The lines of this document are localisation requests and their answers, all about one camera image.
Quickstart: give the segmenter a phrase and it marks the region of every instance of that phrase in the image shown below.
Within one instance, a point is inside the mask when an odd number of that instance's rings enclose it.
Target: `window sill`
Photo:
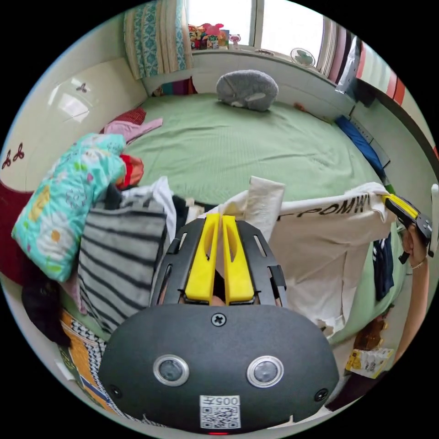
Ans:
[[[205,49],[205,50],[193,50],[192,55],[198,56],[203,54],[230,54],[230,55],[241,55],[241,56],[251,56],[254,58],[260,58],[260,59],[269,59],[273,62],[282,63],[284,65],[288,65],[294,69],[300,69],[303,71],[308,72],[310,75],[314,75],[321,80],[327,82],[328,84],[333,85],[334,87],[336,84],[334,84],[332,81],[330,81],[328,78],[326,78],[324,75],[322,75],[315,67],[302,67],[298,64],[295,64],[291,61],[291,59],[282,54],[262,54],[259,52],[256,52],[257,49],[251,47],[251,46],[239,46],[239,50],[236,49]]]

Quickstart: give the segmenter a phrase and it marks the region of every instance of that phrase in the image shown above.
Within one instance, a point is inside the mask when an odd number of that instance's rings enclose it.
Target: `curtain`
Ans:
[[[193,66],[184,0],[155,0],[125,12],[123,38],[135,79]]]

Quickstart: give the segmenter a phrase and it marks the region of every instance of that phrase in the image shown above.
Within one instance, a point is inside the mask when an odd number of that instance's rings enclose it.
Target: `screw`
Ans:
[[[226,317],[225,317],[225,315],[224,314],[221,314],[221,313],[219,313],[219,312],[217,312],[216,314],[214,314],[213,316],[212,316],[212,318],[210,319],[210,321],[212,322],[212,325],[213,326],[223,326],[223,325],[225,325],[225,322],[226,322]]]
[[[321,389],[316,393],[316,396],[314,396],[314,400],[316,402],[323,401],[328,396],[328,389]]]
[[[116,398],[122,398],[122,392],[115,385],[110,385],[110,391]]]

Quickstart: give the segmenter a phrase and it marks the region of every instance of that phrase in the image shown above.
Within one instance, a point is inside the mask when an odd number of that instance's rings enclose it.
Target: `camera lens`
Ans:
[[[255,387],[271,387],[282,379],[284,365],[270,355],[258,357],[247,368],[248,382]]]
[[[164,380],[177,381],[183,375],[183,368],[175,360],[165,360],[160,364],[159,372]]]
[[[156,379],[168,386],[179,386],[189,378],[189,366],[176,355],[162,355],[155,360],[153,372]]]

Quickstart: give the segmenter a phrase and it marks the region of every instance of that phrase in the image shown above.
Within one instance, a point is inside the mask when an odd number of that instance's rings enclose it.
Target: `dark red cushion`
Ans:
[[[12,228],[33,192],[18,192],[0,181],[0,272],[19,285],[44,278],[41,270],[11,238]]]

